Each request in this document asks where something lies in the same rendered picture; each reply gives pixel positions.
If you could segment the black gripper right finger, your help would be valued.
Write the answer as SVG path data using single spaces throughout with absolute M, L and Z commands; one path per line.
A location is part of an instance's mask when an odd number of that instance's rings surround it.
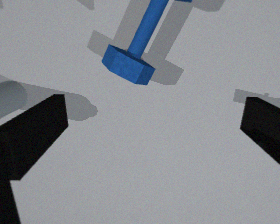
M 247 97 L 240 129 L 280 165 L 280 108 Z

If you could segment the blue dumbbell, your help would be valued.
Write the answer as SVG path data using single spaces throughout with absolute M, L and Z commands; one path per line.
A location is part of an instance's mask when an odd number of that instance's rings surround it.
M 151 0 L 127 51 L 108 45 L 102 59 L 114 74 L 140 85 L 147 85 L 155 68 L 140 59 L 169 0 Z

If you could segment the white bottle with blue cap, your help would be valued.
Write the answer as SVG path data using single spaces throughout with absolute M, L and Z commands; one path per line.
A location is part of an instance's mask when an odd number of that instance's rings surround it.
M 0 119 L 24 107 L 27 103 L 27 92 L 15 81 L 0 82 Z

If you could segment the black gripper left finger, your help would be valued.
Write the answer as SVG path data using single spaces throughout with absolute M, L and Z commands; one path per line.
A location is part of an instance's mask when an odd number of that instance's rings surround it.
M 20 181 L 67 127 L 64 94 L 0 125 L 0 224 L 21 224 L 10 181 Z

